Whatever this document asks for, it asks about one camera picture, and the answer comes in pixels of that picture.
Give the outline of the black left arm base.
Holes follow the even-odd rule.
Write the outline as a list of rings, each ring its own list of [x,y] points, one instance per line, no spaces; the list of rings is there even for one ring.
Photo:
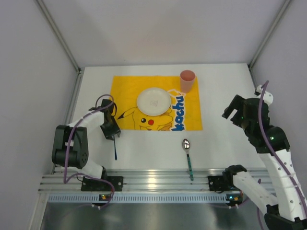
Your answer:
[[[114,186],[114,191],[121,192],[123,187],[122,176],[109,176],[107,181]],[[83,192],[110,192],[113,191],[111,186],[98,180],[83,178],[81,191]]]

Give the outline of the pink plastic cup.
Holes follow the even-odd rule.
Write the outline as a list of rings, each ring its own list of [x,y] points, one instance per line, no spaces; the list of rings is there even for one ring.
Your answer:
[[[183,93],[188,93],[196,79],[196,74],[191,70],[184,70],[180,73],[180,90]]]

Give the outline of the blue plastic fork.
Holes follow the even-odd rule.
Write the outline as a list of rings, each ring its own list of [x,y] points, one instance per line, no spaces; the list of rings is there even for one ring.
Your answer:
[[[117,156],[117,149],[116,149],[116,138],[115,135],[113,136],[113,143],[114,143],[114,153],[115,153],[115,160],[118,160],[118,156]]]

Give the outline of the metal spoon green handle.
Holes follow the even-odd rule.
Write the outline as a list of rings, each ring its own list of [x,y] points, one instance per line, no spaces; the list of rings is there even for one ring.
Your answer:
[[[192,170],[192,165],[191,165],[191,160],[190,160],[190,155],[189,155],[190,142],[186,138],[183,139],[183,141],[182,141],[182,148],[185,151],[186,156],[187,156],[190,180],[194,181],[193,170]]]

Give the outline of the yellow Pikachu placemat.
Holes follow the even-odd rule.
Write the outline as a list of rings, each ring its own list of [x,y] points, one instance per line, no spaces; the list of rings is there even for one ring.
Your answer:
[[[201,131],[198,82],[188,93],[179,76],[114,76],[113,114],[123,130]]]

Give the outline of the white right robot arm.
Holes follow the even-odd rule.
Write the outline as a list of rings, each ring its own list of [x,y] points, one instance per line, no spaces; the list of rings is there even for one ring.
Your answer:
[[[305,230],[307,198],[298,182],[291,160],[290,144],[285,132],[270,124],[268,103],[262,98],[245,99],[236,95],[222,117],[231,118],[243,129],[250,144],[264,163],[275,193],[267,191],[242,165],[231,165],[223,171],[230,188],[242,191],[263,214],[270,230]]]

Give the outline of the cream round plate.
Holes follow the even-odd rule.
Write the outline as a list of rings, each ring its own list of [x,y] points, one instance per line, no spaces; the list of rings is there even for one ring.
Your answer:
[[[161,88],[148,88],[137,97],[137,107],[145,115],[158,116],[171,105],[170,94]]]

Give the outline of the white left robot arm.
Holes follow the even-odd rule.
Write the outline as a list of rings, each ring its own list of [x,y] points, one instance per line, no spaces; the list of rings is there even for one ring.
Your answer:
[[[108,178],[105,167],[90,159],[89,135],[99,129],[107,140],[116,143],[121,130],[115,120],[117,105],[110,99],[103,99],[101,105],[95,104],[79,120],[68,125],[56,127],[52,162],[64,168],[63,182],[66,184],[72,178],[68,169],[76,171],[74,176],[86,176],[92,180]]]

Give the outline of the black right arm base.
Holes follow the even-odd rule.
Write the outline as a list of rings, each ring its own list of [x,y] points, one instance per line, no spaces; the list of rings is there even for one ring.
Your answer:
[[[219,194],[232,190],[231,186],[221,175],[208,176],[208,185],[209,185],[210,191],[213,191]]]

